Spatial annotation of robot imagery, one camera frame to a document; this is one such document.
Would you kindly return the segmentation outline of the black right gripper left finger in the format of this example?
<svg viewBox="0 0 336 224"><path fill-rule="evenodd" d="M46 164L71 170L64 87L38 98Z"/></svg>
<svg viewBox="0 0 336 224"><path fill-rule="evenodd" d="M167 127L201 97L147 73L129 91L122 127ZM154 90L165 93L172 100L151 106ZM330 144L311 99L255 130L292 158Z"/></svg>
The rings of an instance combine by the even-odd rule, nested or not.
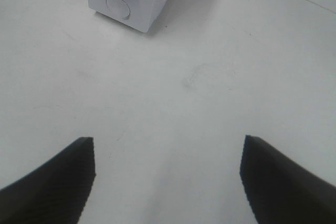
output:
<svg viewBox="0 0 336 224"><path fill-rule="evenodd" d="M1 189L1 223L78 223L96 176L92 137Z"/></svg>

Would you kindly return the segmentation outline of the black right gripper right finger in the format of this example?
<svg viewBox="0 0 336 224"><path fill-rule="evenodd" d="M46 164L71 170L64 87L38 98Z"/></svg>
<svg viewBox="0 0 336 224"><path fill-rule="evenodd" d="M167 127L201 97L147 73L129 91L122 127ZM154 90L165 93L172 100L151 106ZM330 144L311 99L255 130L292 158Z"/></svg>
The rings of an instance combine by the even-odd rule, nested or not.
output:
<svg viewBox="0 0 336 224"><path fill-rule="evenodd" d="M335 186L247 135L239 174L258 223L335 223Z"/></svg>

